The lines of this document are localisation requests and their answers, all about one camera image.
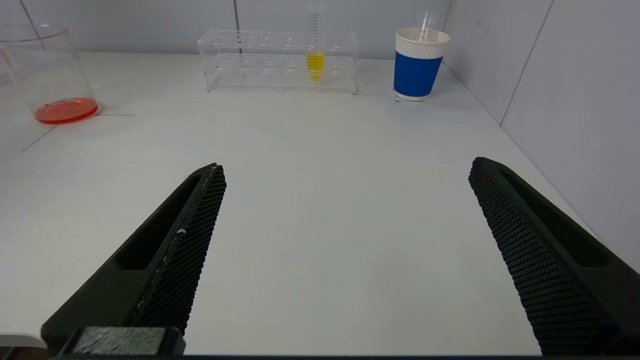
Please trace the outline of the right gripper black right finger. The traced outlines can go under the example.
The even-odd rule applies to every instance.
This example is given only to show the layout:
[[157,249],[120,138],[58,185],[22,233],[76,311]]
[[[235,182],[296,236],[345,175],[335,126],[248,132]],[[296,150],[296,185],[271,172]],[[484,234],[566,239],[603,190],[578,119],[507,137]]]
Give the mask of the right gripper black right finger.
[[638,356],[638,272],[504,164],[468,181],[542,354]]

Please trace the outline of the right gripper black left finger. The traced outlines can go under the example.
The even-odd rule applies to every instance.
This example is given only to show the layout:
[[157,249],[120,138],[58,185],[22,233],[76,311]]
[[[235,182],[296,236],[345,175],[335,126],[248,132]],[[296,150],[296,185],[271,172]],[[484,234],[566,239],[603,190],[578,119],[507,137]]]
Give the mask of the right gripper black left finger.
[[215,162],[190,174],[41,326],[50,355],[86,327],[184,334],[226,187]]

